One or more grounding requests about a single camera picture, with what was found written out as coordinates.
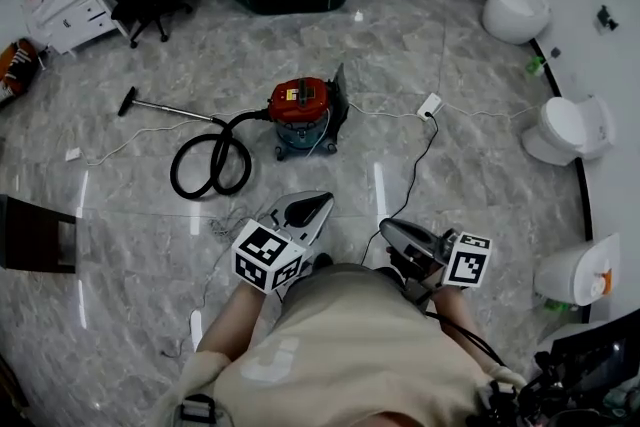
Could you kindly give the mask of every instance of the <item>person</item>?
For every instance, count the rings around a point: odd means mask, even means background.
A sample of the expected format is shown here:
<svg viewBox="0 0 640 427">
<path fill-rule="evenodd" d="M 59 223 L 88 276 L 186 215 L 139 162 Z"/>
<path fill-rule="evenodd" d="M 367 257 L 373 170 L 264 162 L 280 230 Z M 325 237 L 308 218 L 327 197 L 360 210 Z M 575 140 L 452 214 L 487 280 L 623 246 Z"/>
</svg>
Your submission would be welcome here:
<svg viewBox="0 0 640 427">
<path fill-rule="evenodd" d="M 391 268 L 318 257 L 289 288 L 271 334 L 249 349 L 265 295 L 241 282 L 150 425 L 463 426 L 492 380 L 524 386 L 450 325 L 425 317 L 401 285 Z M 478 334 L 459 288 L 440 288 L 433 302 Z"/>
</svg>

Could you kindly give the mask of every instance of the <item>vacuum hose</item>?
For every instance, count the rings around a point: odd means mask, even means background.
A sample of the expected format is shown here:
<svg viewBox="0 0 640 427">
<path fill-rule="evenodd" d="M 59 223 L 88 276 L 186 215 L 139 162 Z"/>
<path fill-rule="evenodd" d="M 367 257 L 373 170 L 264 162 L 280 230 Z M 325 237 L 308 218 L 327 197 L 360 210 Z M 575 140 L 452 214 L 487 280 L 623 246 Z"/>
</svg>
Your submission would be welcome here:
<svg viewBox="0 0 640 427">
<path fill-rule="evenodd" d="M 251 176 L 251 155 L 249 154 L 247 147 L 233 137 L 233 128 L 248 119 L 271 121 L 268 109 L 242 113 L 229 121 L 229 123 L 225 123 L 220 119 L 211 117 L 211 123 L 220 125 L 222 127 L 222 132 L 219 134 L 204 134 L 194 137 L 187 141 L 185 145 L 178 150 L 178 153 L 171 163 L 169 177 L 171 179 L 171 186 L 173 187 L 173 190 L 175 190 L 179 196 L 182 196 L 185 199 L 196 199 L 206 194 L 206 192 L 212 187 L 218 194 L 230 196 L 245 186 L 247 180 L 249 180 L 249 177 Z M 187 192 L 182 188 L 180 182 L 178 182 L 178 168 L 180 167 L 180 162 L 182 162 L 182 158 L 193 146 L 205 141 L 216 142 L 216 145 L 213 148 L 213 153 L 211 154 L 209 180 L 207 180 L 207 182 L 197 191 Z M 225 187 L 220 183 L 220 175 L 227 162 L 227 155 L 229 154 L 229 147 L 231 146 L 238 150 L 238 155 L 244 164 L 244 171 L 242 172 L 240 179 L 234 185 Z"/>
</svg>

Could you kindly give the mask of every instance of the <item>marble floor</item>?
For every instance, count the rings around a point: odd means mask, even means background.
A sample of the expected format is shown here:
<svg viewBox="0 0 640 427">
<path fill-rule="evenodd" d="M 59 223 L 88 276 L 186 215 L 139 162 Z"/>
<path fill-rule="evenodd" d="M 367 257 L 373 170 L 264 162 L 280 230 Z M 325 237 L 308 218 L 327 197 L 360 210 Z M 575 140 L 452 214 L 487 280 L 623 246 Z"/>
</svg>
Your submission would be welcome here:
<svg viewBox="0 0 640 427">
<path fill-rule="evenodd" d="M 167 43 L 150 29 L 134 51 L 114 34 L 80 49 L 77 59 L 52 57 L 28 95 L 0 109 L 0 192 L 82 216 L 75 276 L 0 269 L 0 354 L 38 427 L 142 425 L 193 347 L 187 339 L 179 357 L 162 352 L 177 355 L 190 312 L 206 298 L 206 323 L 236 283 L 227 249 L 237 227 L 222 232 L 283 193 L 324 189 L 337 201 L 319 243 L 336 260 L 357 261 L 379 216 L 402 204 L 413 162 L 432 134 L 416 118 L 352 110 L 335 156 L 278 163 L 273 128 L 245 122 L 237 135 L 253 156 L 247 186 L 233 197 L 190 202 L 171 189 L 169 167 L 184 141 L 216 130 L 203 123 L 144 133 L 102 165 L 65 162 L 70 148 L 95 163 L 140 128 L 182 121 L 142 108 L 118 118 L 131 86 L 150 101 L 228 113 L 264 106 L 280 82 L 330 78 L 344 62 L 352 102 L 415 112 L 438 90 L 448 5 L 445 102 L 512 114 L 552 95 L 544 79 L 523 72 L 529 47 L 483 31 L 481 0 L 348 0 L 328 14 L 277 17 L 253 15 L 232 0 L 189 2 L 191 15 L 167 18 Z M 488 341 L 518 371 L 566 320 L 534 296 L 534 266 L 584 237 L 575 169 L 537 162 L 520 146 L 536 115 L 469 117 L 445 106 L 401 216 L 436 232 L 453 226 L 494 238 L 485 284 L 467 295 Z M 187 187 L 205 181 L 210 151 L 201 146 L 185 159 Z M 384 260 L 378 237 L 367 264 Z M 269 298 L 256 338 L 278 309 Z"/>
</svg>

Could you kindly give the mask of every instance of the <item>red vacuum cleaner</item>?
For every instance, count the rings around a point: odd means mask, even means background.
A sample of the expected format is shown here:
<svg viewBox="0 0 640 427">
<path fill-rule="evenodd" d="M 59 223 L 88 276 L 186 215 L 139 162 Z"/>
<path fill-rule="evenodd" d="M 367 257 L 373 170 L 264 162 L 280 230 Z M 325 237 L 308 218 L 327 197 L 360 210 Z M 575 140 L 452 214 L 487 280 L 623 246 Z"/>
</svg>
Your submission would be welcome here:
<svg viewBox="0 0 640 427">
<path fill-rule="evenodd" d="M 346 96 L 344 64 L 341 64 L 333 80 L 324 81 L 314 77 L 304 77 L 278 84 L 265 109 L 242 113 L 228 123 L 214 116 L 206 116 L 166 105 L 136 99 L 136 89 L 132 87 L 118 111 L 124 116 L 131 105 L 150 107 L 192 119 L 208 121 L 219 125 L 218 134 L 203 134 L 187 141 L 176 154 L 171 164 L 170 179 L 173 189 L 185 199 L 196 199 L 213 188 L 225 196 L 238 192 L 251 176 L 251 155 L 247 147 L 233 135 L 233 128 L 248 119 L 275 123 L 280 144 L 275 148 L 276 158 L 281 161 L 295 153 L 309 154 L 322 150 L 326 153 L 338 151 L 338 131 L 347 119 L 349 101 Z M 178 182 L 178 168 L 185 154 L 195 145 L 205 141 L 215 141 L 211 154 L 210 177 L 198 190 L 185 191 Z M 233 185 L 220 183 L 220 175 L 226 164 L 229 148 L 233 146 L 243 161 L 244 170 Z"/>
</svg>

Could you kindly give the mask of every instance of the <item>white drawer unit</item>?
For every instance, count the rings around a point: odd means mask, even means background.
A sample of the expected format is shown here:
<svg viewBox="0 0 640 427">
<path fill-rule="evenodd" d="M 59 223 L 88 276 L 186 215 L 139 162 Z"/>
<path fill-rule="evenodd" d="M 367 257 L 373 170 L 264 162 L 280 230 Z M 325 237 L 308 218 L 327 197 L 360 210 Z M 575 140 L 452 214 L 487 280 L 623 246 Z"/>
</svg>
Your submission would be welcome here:
<svg viewBox="0 0 640 427">
<path fill-rule="evenodd" d="M 40 27 L 59 53 L 72 52 L 114 29 L 128 38 L 127 30 L 111 20 L 112 4 L 112 0 L 56 0 L 40 17 Z"/>
</svg>

